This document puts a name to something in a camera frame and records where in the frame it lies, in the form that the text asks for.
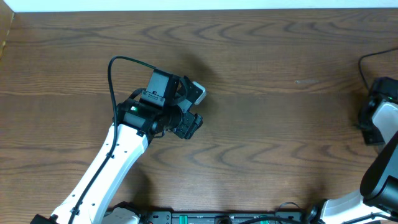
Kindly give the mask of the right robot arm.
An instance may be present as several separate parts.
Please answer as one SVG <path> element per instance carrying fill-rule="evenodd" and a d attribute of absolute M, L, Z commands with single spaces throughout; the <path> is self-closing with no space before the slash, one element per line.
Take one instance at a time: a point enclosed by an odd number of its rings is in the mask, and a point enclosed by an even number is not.
<path fill-rule="evenodd" d="M 365 172 L 359 190 L 324 200 L 309 210 L 304 223 L 397 222 L 397 80 L 378 78 L 359 112 L 366 144 L 384 143 Z"/>

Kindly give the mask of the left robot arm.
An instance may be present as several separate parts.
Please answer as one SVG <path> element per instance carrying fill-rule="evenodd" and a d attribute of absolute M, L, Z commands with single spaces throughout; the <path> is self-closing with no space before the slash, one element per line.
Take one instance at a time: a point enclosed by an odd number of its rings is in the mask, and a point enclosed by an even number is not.
<path fill-rule="evenodd" d="M 154 138 L 166 131 L 193 136 L 203 118 L 190 108 L 205 96 L 205 88 L 188 77 L 155 69 L 147 88 L 115 107 L 104 144 L 71 194 L 50 217 L 36 215 L 32 223 L 139 223 L 141 216 L 127 207 L 109 211 L 111 200 Z"/>

